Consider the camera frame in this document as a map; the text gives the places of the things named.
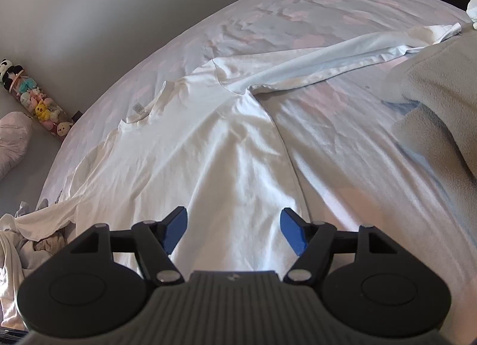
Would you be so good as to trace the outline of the white t-shirt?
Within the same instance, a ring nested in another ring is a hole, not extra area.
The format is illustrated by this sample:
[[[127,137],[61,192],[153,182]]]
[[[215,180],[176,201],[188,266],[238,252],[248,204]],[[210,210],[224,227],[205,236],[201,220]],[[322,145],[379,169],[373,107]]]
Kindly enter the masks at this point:
[[[284,275],[293,251],[281,233],[281,211],[308,212],[285,144],[257,95],[388,62],[460,29],[420,26],[325,47],[211,59],[166,82],[143,118],[121,122],[92,149],[57,204],[74,206],[77,233],[96,223],[126,230],[184,206],[188,228],[172,255],[182,273]]]

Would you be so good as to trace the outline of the pink dotted bed sheet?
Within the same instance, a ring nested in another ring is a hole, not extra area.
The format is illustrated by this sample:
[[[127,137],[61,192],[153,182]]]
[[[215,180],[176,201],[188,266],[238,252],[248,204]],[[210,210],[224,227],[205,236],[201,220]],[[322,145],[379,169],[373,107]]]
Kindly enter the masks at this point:
[[[438,0],[241,0],[157,50],[78,122],[44,187],[35,239],[114,230],[183,205],[183,273],[274,270],[295,256],[289,207],[355,230],[373,224],[450,286],[443,326],[476,337],[476,239],[425,162],[391,128],[404,110],[373,90],[467,15]]]

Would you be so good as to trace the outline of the pink dotted pillow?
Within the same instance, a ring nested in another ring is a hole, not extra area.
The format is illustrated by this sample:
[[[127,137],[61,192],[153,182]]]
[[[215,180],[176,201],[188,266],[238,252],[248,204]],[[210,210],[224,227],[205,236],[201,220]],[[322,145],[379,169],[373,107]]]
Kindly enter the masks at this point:
[[[32,119],[22,112],[10,112],[1,119],[0,177],[3,179],[27,152],[32,137]]]

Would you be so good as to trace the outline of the grey fleece blanket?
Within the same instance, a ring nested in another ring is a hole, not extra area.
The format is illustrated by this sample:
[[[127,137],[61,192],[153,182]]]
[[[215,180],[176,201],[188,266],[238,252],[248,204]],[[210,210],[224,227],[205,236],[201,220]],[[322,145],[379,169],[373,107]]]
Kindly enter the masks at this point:
[[[460,220],[476,232],[476,30],[423,49],[394,67],[377,89],[389,103],[416,106],[393,125],[407,150],[422,156]]]

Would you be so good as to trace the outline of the tube of plush toys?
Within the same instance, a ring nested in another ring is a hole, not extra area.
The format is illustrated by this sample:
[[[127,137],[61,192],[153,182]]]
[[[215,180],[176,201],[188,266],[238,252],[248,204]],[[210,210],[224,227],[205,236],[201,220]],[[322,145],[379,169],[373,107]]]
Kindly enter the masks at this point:
[[[73,127],[73,119],[20,64],[1,60],[1,85],[56,138],[63,140]]]

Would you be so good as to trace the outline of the cream long sleeve garment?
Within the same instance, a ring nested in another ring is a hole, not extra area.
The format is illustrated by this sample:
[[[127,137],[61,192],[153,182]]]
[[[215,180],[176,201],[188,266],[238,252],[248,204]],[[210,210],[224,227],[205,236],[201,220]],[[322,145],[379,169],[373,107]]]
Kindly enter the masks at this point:
[[[21,202],[15,214],[1,216],[1,325],[25,330],[18,310],[19,288],[24,280],[67,244],[63,230],[74,221],[69,201],[32,210]]]

